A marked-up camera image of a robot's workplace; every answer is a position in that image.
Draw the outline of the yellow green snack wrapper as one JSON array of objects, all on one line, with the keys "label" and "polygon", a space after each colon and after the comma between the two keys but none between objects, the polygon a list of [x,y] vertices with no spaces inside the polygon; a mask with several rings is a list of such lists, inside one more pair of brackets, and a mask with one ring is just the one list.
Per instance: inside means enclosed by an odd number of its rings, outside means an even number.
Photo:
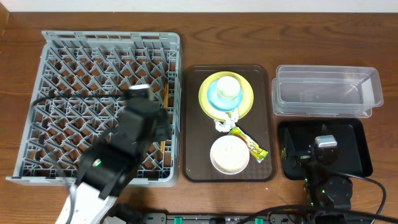
[{"label": "yellow green snack wrapper", "polygon": [[247,135],[240,127],[236,126],[232,128],[228,134],[242,139],[246,143],[249,152],[256,158],[258,163],[261,163],[267,157],[268,152],[261,148],[260,145],[253,140],[252,137]]}]

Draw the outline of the white paper bowl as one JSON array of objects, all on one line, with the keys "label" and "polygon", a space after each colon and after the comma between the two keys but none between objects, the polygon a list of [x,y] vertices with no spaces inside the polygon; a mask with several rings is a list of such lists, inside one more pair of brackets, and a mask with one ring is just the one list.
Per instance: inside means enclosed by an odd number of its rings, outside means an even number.
[{"label": "white paper bowl", "polygon": [[222,174],[235,175],[249,164],[250,153],[246,143],[239,137],[226,135],[218,138],[211,146],[210,161]]}]

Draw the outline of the white paper tissue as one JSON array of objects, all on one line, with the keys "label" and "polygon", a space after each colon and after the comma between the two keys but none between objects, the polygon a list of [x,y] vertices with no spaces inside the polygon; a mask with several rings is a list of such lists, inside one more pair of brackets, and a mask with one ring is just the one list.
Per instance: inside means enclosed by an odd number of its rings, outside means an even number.
[{"label": "white paper tissue", "polygon": [[215,119],[215,129],[221,133],[230,132],[239,120],[239,111],[238,109],[234,109],[233,111],[224,112],[223,113],[224,121],[220,121]]}]

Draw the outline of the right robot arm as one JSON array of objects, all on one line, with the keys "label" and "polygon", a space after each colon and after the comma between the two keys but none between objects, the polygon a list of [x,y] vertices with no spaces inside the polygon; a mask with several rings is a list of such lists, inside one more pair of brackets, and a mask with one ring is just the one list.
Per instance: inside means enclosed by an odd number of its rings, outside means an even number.
[{"label": "right robot arm", "polygon": [[352,181],[329,165],[338,159],[338,143],[332,134],[314,136],[303,128],[281,131],[281,159],[285,176],[305,181],[310,205],[318,208],[351,209]]}]

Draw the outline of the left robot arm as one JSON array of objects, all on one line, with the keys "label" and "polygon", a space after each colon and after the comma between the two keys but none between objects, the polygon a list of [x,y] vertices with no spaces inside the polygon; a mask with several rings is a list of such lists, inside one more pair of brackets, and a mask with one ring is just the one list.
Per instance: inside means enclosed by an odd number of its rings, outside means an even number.
[{"label": "left robot arm", "polygon": [[152,143],[171,137],[166,109],[146,98],[127,100],[118,125],[105,130],[81,156],[57,223],[103,223]]}]

